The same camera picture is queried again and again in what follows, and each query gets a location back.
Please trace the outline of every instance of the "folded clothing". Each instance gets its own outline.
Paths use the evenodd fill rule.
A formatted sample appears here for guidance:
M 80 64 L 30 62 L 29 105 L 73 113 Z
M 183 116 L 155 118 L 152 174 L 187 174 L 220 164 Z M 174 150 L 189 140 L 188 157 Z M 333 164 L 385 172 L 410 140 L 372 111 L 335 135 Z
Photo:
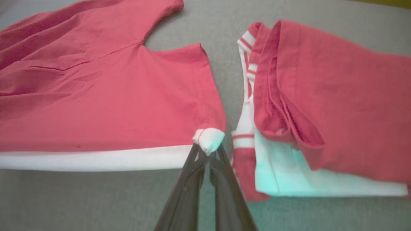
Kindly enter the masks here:
M 216 150 L 226 118 L 201 45 L 173 51 L 143 45 L 160 19 L 183 6 L 182 0 L 84 1 L 1 31 L 0 155 L 137 149 L 149 155 L 146 149 L 157 148 L 163 157 L 164 147 L 193 140 Z
M 270 196 L 408 196 L 407 184 L 384 182 L 326 169 L 312 171 L 300 150 L 255 134 L 256 191 Z
M 291 21 L 265 41 L 254 85 L 265 138 L 295 143 L 312 170 L 411 183 L 411 58 Z

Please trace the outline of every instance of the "seam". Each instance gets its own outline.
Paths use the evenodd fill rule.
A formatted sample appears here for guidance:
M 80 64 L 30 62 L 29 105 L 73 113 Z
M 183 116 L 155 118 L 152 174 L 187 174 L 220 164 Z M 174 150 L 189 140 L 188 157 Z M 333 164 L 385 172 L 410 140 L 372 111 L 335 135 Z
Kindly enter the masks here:
M 195 67 L 194 67 L 194 63 L 191 63 L 191 68 L 192 68 L 192 72 L 193 72 L 193 74 L 194 74 L 194 79 L 196 78 L 196 74 L 197 74 L 197 72 L 196 72 L 196 69 L 195 69 Z M 198 81 L 195 79 L 194 80 L 195 82 L 196 82 L 196 88 L 197 88 L 197 95 L 198 96 L 200 96 L 200 87 L 199 87 L 199 83 L 198 83 Z M 197 110 L 199 111 L 199 116 L 197 116 L 197 129 L 200 127 L 200 125 L 201 125 L 201 110 L 202 110 L 202 104 L 200 103 L 200 104 L 197 104 Z
M 204 132 L 205 130 L 206 130 L 206 129 L 203 129 L 203 130 L 200 132 L 200 135 L 199 135 L 199 140 L 198 140 L 199 145 L 200 145 L 200 138 L 201 138 L 201 135 L 203 134 L 203 132 Z
M 298 87 L 300 86 L 299 81 L 298 81 L 298 70 L 299 70 L 299 66 L 300 66 L 300 54 L 301 54 L 301 27 L 300 25 L 298 25 L 298 35 L 297 35 L 297 39 L 298 39 L 298 44 L 297 44 L 297 53 L 295 56 L 295 68 L 294 68 L 294 98 L 295 99 L 299 99 L 300 94 L 297 92 Z
M 90 60 L 90 61 L 81 62 L 81 63 L 78 63 L 78 64 L 76 64 L 76 65 L 74 65 L 74 66 L 65 68 L 65 69 L 60 69 L 60 68 L 56 68 L 56 67 L 43 67 L 43 66 L 28 66 L 27 68 L 29 68 L 29 67 L 36 67 L 36 68 L 43 68 L 43 69 L 53 69 L 53 70 L 58 70 L 58 71 L 67 71 L 67 70 L 69 70 L 69 69 L 71 69 L 71 68 L 73 68 L 73 67 L 77 67 L 77 66 L 79 66 L 79 65 L 82 65 L 82 64 L 85 64 L 85 63 L 89 63 L 89 62 L 93 62 L 93 61 L 98 60 L 98 59 L 100 59 L 100 58 L 104 58 L 104 57 L 106 57 L 106 56 L 109 56 L 109 55 L 117 52 L 117 51 L 124 50 L 124 49 L 126 49 L 126 48 L 128 48 L 128 47 L 131 47 L 131 46 L 134 46 L 134 45 L 136 45 L 136 44 L 141 44 L 141 42 L 133 43 L 133 44 L 131 44 L 131 45 L 128 45 L 128 46 L 125 46 L 125 47 L 123 47 L 123 48 L 120 48 L 120 49 L 117 49 L 117 50 L 115 50 L 115 51 L 112 51 L 112 52 L 110 52 L 110 53 L 108 53 L 108 54 L 106 54 L 106 55 L 103 55 L 103 56 L 101 56 L 101 57 L 95 58 L 95 59 Z
M 165 9 L 163 9 L 161 11 L 161 13 L 158 15 L 157 19 L 154 20 L 153 24 L 150 25 L 150 29 L 147 30 L 147 32 L 145 33 L 145 35 L 143 36 L 143 38 L 141 39 L 141 43 L 143 43 L 148 36 L 150 36 L 151 32 L 154 30 L 155 26 L 164 18 L 171 16 L 174 13 L 180 12 L 182 10 L 182 8 L 180 9 L 180 1 L 179 0 L 175 0 L 171 3 L 171 5 L 167 6 Z
M 204 93 L 202 81 L 203 81 L 204 78 L 207 78 L 207 76 L 204 76 L 204 72 L 205 72 L 204 69 L 207 69 L 210 66 L 210 61 L 208 60 L 207 55 L 204 53 L 201 45 L 198 49 L 200 49 L 200 52 L 202 53 L 201 55 L 205 56 L 206 62 L 207 62 L 204 67 L 198 66 L 198 62 L 192 62 L 192 67 L 194 69 L 193 71 L 197 74 L 197 76 L 195 78 L 197 78 L 196 82 L 197 82 L 197 89 L 198 89 L 198 93 L 199 93 L 198 94 L 199 95 L 199 103 L 201 105 L 200 106 L 201 118 L 199 117 L 199 122 L 202 122 L 201 124 L 208 125 L 209 122 L 210 122 L 210 117 L 209 117 L 209 112 L 206 110 L 206 107 L 205 107 L 205 104 L 204 104 L 204 101 L 203 101 L 203 99 L 205 99 L 205 93 Z
M 298 56 L 299 56 L 300 51 L 301 51 L 301 49 L 300 49 L 300 47 L 301 47 L 301 26 L 300 26 L 300 25 L 299 25 L 299 28 L 298 28 L 298 35 L 297 35 L 297 36 L 298 36 L 298 51 L 297 51 L 297 53 L 295 54 L 295 55 L 296 55 L 295 61 L 298 61 Z M 299 62 L 297 62 L 296 66 L 295 66 L 295 71 L 294 71 L 294 76 L 295 76 L 295 80 L 296 80 L 295 89 L 297 89 L 297 70 L 298 70 L 298 65 L 299 65 Z M 320 132 L 320 130 L 318 129 L 317 125 L 312 122 L 311 118 L 308 117 L 307 114 L 306 114 L 303 110 L 301 110 L 301 108 L 300 108 L 294 101 L 290 100 L 290 98 L 289 98 L 286 94 L 284 94 L 284 92 L 281 90 L 281 88 L 278 88 L 278 90 L 279 90 L 280 93 L 281 93 L 282 99 L 283 99 L 283 100 L 285 99 L 288 103 L 292 104 L 292 106 L 294 106 L 294 107 L 304 116 L 304 118 L 305 118 L 309 123 L 311 123 L 311 124 L 314 126 L 315 130 L 318 132 L 318 134 L 320 135 L 321 139 L 323 140 L 323 137 L 324 137 L 324 136 L 321 134 L 321 132 Z M 286 114 L 289 114 L 290 119 L 293 120 L 292 117 L 291 117 L 291 115 L 290 115 L 290 112 L 289 112 L 288 107 L 284 108 L 284 110 L 285 110 Z M 291 122 L 291 123 L 290 123 L 290 129 L 291 129 L 291 133 L 293 133 L 293 131 L 292 131 L 293 129 L 297 130 L 297 128 L 295 127 L 295 123 L 294 123 L 294 122 Z M 295 134 L 294 137 L 295 137 L 296 142 L 301 142 L 301 143 L 302 143 L 302 146 L 303 146 L 304 148 L 309 148 L 309 149 L 313 149 L 313 150 L 320 150 L 321 152 L 322 152 L 323 149 L 324 149 L 324 146 L 325 146 L 324 140 L 323 140 L 323 143 L 322 143 L 321 145 L 312 145 L 312 144 L 308 144 L 308 143 L 306 143 L 305 141 L 303 141 L 303 140 L 301 139 L 301 137 L 298 135 L 298 133 Z
M 271 40 L 269 41 L 270 47 L 269 49 L 272 51 L 273 48 L 275 47 L 275 52 L 276 52 L 276 56 L 269 58 L 269 67 L 268 70 L 266 72 L 266 81 L 267 81 L 267 95 L 268 95 L 268 99 L 267 99 L 267 105 L 266 105 L 266 110 L 270 112 L 270 117 L 273 117 L 274 111 L 271 109 L 270 105 L 272 105 L 274 107 L 274 109 L 276 109 L 276 111 L 281 115 L 281 120 L 285 123 L 286 125 L 286 130 L 282 132 L 282 134 L 280 136 L 276 135 L 276 132 L 272 133 L 272 136 L 274 137 L 287 137 L 289 134 L 292 133 L 291 128 L 290 128 L 290 124 L 289 124 L 289 118 L 287 116 L 287 114 L 284 112 L 284 102 L 282 100 L 282 96 L 280 93 L 278 93 L 278 98 L 280 100 L 280 103 L 278 104 L 275 100 L 273 100 L 273 95 L 272 95 L 272 85 L 271 85 L 271 81 L 270 81 L 270 75 L 273 75 L 273 73 L 275 73 L 275 88 L 279 90 L 278 87 L 278 75 L 277 75 L 277 68 L 278 68 L 278 50 L 279 50 L 279 42 L 280 42 L 280 35 L 281 35 L 281 29 L 282 29 L 282 23 L 281 21 L 278 22 L 279 23 L 279 28 L 278 28 L 278 41 L 276 41 L 275 45 L 272 44 L 272 40 L 273 38 L 271 38 Z

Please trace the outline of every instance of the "red fabric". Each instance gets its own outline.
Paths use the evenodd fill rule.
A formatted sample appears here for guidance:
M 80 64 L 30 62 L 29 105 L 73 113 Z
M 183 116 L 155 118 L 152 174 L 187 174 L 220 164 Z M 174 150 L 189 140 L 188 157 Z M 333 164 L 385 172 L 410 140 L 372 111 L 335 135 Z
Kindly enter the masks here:
M 410 183 L 410 76 L 411 58 L 279 21 L 257 70 L 255 123 L 297 142 L 313 170 Z
M 266 201 L 269 195 L 256 191 L 255 169 L 256 153 L 254 148 L 236 148 L 233 151 L 233 169 L 247 201 Z
M 263 52 L 267 41 L 267 37 L 270 34 L 270 29 L 267 28 L 262 22 L 255 22 L 248 28 L 248 32 L 250 32 L 250 34 L 255 38 L 249 62 L 258 64 L 261 59 L 261 53 Z
M 0 151 L 92 151 L 192 144 L 224 131 L 200 44 L 142 44 L 181 0 L 79 2 L 0 32 Z

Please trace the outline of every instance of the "clothing pile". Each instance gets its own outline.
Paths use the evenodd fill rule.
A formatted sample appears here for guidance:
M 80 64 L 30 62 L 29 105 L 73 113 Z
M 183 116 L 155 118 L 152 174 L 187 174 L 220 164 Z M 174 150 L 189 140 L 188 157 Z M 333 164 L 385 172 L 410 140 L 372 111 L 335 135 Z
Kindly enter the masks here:
M 292 21 L 254 23 L 237 43 L 233 167 L 247 200 L 410 193 L 411 58 Z
M 125 171 L 210 154 L 226 126 L 200 44 L 143 43 L 182 0 L 95 0 L 0 31 L 0 168 Z M 244 104 L 233 168 L 249 201 L 406 196 L 411 58 L 291 21 L 238 40 Z

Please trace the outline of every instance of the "folded red shirt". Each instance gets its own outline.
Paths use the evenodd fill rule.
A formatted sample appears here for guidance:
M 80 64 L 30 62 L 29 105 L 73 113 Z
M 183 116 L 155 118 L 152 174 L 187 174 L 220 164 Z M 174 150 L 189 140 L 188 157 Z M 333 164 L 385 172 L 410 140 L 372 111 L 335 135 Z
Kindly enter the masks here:
M 411 58 L 291 21 L 272 29 L 256 74 L 254 120 L 295 142 L 313 170 L 411 183 Z

